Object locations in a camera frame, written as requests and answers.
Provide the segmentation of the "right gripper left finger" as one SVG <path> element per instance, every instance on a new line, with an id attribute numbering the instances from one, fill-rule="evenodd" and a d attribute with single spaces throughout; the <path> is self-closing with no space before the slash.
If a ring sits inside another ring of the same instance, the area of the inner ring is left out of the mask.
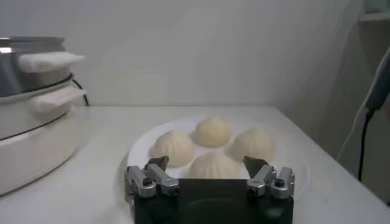
<path id="1" fill-rule="evenodd" d="M 168 162 L 168 156 L 159 156 L 150 159 L 143 169 L 139 166 L 128 166 L 127 179 L 130 195 L 151 198 L 156 196 L 159 187 L 162 194 L 170 197 L 178 196 L 179 180 L 165 172 Z"/>

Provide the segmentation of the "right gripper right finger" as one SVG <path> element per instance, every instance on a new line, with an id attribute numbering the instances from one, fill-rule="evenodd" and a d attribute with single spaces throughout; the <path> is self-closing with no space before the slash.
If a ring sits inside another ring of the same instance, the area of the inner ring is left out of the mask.
<path id="1" fill-rule="evenodd" d="M 295 173 L 289 167 L 282 167 L 277 174 L 275 168 L 263 159 L 245 156 L 243 163 L 250 178 L 246 181 L 247 195 L 252 198 L 270 194 L 276 199 L 294 196 Z"/>

